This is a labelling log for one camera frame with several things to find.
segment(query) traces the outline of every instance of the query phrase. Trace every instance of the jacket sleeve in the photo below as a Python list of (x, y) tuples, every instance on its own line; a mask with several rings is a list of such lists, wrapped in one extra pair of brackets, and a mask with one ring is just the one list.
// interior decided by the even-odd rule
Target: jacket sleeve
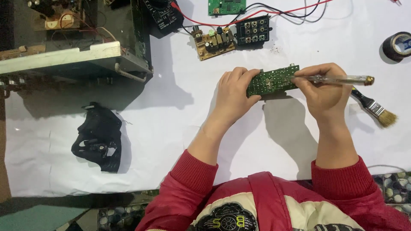
[(360, 157), (350, 167), (322, 169), (311, 163), (314, 191), (334, 203), (365, 230), (411, 230), (400, 211), (385, 205), (384, 197)]
[(187, 150), (160, 185), (160, 194), (148, 204), (136, 231), (185, 231), (203, 209), (218, 165), (191, 156)]

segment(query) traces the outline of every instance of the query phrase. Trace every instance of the hand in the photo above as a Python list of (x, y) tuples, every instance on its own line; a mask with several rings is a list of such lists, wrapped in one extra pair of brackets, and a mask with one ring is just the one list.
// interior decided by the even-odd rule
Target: hand
[(220, 125), (230, 127), (261, 99), (259, 95), (247, 98), (247, 87), (258, 69), (247, 71), (244, 67), (236, 67), (226, 72), (218, 83), (216, 105), (209, 119), (217, 120)]
[[(335, 63), (306, 67), (294, 75), (298, 77), (316, 74), (346, 75), (344, 70)], [(295, 78), (292, 82), (304, 93), (307, 98), (308, 110), (318, 123), (345, 123), (344, 109), (351, 94), (351, 85), (314, 86), (305, 78)]]

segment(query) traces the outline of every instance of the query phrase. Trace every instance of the white paper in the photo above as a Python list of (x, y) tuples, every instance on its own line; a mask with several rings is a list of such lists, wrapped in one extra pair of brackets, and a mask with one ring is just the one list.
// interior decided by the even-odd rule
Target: white paper
[[(262, 2), (272, 5), (268, 0)], [(194, 3), (197, 2), (181, 1), (179, 5), (187, 16), (198, 21), (226, 23), (234, 17), (208, 17), (207, 7)], [(307, 1), (308, 5), (313, 3), (316, 1)], [(276, 8), (283, 10), (302, 5), (303, 1), (275, 3)], [(144, 88), (135, 82), (119, 84), (121, 87), (84, 86), (62, 92), (34, 92), (23, 97), (12, 93), (6, 100), (5, 159), (12, 196), (157, 188), (210, 113), (219, 78), (237, 66), (268, 71), (290, 63), (303, 68), (335, 62), (347, 74), (374, 76), (372, 87), (358, 89), (396, 113), (399, 122), (392, 128), (381, 129), (369, 114), (350, 112), (347, 107), (346, 120), (357, 152), (368, 166), (385, 164), (410, 171), (411, 109), (407, 106), (407, 86), (411, 84), (411, 63), (408, 59), (389, 64), (380, 57), (380, 46), (387, 37), (410, 30), (410, 6), (407, 2), (398, 7), (390, 1), (376, 4), (336, 0), (327, 4), (324, 16), (315, 23), (296, 25), (275, 16), (270, 20), (270, 41), (263, 49), (232, 51), (202, 62), (192, 37), (185, 32), (162, 39), (151, 37), (155, 74)], [(323, 9), (324, 5), (320, 5), (307, 20), (318, 19)], [(117, 110), (132, 123), (124, 122), (122, 127), (122, 168), (126, 169), (122, 173), (102, 173), (96, 164), (79, 159), (70, 151), (77, 128), (85, 120), (81, 107), (90, 101)], [(260, 171), (270, 171), (287, 180), (308, 179), (318, 135), (316, 122), (298, 89), (288, 91), (281, 99), (258, 102), (224, 136), (215, 183)], [(372, 167), (370, 171), (397, 170)]]

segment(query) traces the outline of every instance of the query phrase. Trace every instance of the wooden brush handle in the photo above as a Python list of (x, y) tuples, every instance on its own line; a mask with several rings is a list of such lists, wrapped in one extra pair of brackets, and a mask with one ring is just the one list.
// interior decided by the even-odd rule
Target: wooden brush handle
[(353, 87), (353, 90), (351, 91), (351, 95), (354, 96), (355, 98), (357, 98), (360, 101), (360, 103), (363, 105), (364, 108), (368, 108), (375, 101), (373, 99), (365, 97), (355, 87)]

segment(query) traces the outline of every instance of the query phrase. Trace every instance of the red jacket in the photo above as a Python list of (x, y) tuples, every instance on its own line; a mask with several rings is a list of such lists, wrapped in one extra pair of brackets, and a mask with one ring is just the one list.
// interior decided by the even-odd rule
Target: red jacket
[(213, 187), (217, 168), (185, 150), (136, 231), (411, 231), (408, 218), (385, 205), (361, 158), (343, 169), (313, 161), (312, 190), (269, 172)]

